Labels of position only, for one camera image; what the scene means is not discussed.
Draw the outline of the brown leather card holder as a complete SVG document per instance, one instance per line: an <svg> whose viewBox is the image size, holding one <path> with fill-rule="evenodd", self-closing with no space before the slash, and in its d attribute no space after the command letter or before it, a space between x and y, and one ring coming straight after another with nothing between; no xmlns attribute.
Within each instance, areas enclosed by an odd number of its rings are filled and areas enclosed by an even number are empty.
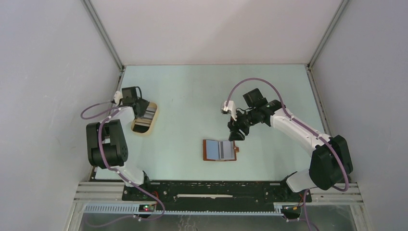
<svg viewBox="0 0 408 231"><path fill-rule="evenodd" d="M203 160L214 162L236 161L240 151L234 141L203 140Z"/></svg>

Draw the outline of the oval wooden tray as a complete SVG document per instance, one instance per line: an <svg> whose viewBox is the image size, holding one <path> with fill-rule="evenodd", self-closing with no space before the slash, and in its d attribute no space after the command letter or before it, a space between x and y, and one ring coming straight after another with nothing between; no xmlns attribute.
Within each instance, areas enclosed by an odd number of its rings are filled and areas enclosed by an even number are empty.
<svg viewBox="0 0 408 231"><path fill-rule="evenodd" d="M153 131L158 114L158 105L154 102L150 102L145 114L142 117L135 118L132 121L132 132L139 136L149 136Z"/></svg>

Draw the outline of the left aluminium corner post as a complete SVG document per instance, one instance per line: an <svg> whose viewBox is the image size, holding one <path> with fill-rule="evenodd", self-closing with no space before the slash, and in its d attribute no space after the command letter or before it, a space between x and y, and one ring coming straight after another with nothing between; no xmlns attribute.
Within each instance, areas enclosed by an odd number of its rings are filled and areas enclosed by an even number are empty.
<svg viewBox="0 0 408 231"><path fill-rule="evenodd" d="M96 8L91 0L81 0L82 4L84 5L85 10L87 11L91 21L93 22L97 32L99 33L102 41L104 42L107 50L109 51L111 57L113 58L116 66L118 67L120 72L123 72L125 66L123 65L118 52L116 51L113 42L111 41L101 18L99 17Z"/></svg>

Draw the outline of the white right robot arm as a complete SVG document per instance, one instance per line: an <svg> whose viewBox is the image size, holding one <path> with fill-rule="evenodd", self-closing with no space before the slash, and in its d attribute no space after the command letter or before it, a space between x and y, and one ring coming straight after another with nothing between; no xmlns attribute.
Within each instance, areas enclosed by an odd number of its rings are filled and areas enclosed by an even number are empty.
<svg viewBox="0 0 408 231"><path fill-rule="evenodd" d="M221 106L221 112L230 115L229 141L243 141L251 126L266 124L297 141L311 157L308 169L297 171L281 181L282 199L292 201L299 192L310 188L328 190L352 173L354 168L344 137L332 137L313 129L280 101L269 102L258 88L244 94L243 98L249 107L247 110L237 108L231 100Z"/></svg>

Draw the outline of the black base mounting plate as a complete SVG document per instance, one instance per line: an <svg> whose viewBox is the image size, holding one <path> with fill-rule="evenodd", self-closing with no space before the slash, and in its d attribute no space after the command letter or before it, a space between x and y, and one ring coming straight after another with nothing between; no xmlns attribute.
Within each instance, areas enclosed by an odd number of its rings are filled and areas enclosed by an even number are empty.
<svg viewBox="0 0 408 231"><path fill-rule="evenodd" d="M141 188L162 202L159 210L274 211L279 203L312 201L309 193L292 192L278 181L153 180Z"/></svg>

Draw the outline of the aluminium corner frame post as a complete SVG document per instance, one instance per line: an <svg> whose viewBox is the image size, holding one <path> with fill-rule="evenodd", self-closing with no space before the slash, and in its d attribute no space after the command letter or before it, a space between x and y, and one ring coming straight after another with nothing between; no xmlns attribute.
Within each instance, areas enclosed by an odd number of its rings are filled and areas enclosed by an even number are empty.
<svg viewBox="0 0 408 231"><path fill-rule="evenodd" d="M349 3L351 1L350 0L342 0L339 4L339 6L337 7L332 19L329 22L328 27L326 28L321 40L319 41L318 46L316 47L315 51L313 52L307 67L309 69L311 69L316 61L318 60L320 54L322 53L323 49L325 48L327 42L329 41L331 35L333 34L336 26L339 24L343 14L345 13Z"/></svg>

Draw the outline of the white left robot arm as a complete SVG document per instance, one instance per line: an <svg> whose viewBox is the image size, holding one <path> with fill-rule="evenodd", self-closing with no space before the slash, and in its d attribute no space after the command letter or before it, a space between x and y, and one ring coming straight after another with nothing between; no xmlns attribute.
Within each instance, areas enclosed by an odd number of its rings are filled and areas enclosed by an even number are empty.
<svg viewBox="0 0 408 231"><path fill-rule="evenodd" d="M124 129L126 125L131 126L137 118L145 115L150 102L142 97L140 87L135 86L116 92L109 103L114 106L97 115L85 117L85 111L80 115L82 119L89 120L110 113L103 120L86 125L89 163L116 173L127 186L134 186L133 193L136 197L147 200L152 194L152 187L147 184L147 174L137 167L126 165L129 149Z"/></svg>

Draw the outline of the credit card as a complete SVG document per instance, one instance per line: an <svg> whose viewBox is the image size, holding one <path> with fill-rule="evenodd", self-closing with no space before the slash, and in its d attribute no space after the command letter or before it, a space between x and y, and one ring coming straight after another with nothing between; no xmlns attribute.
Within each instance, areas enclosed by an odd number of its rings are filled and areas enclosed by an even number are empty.
<svg viewBox="0 0 408 231"><path fill-rule="evenodd" d="M155 108L147 108L147 110L145 111L143 118L145 119L153 119L155 114L156 114L156 109Z"/></svg>
<svg viewBox="0 0 408 231"><path fill-rule="evenodd" d="M135 119L135 124L141 125L141 126L150 126L150 124L153 122L152 119L145 119L145 118L137 118Z"/></svg>

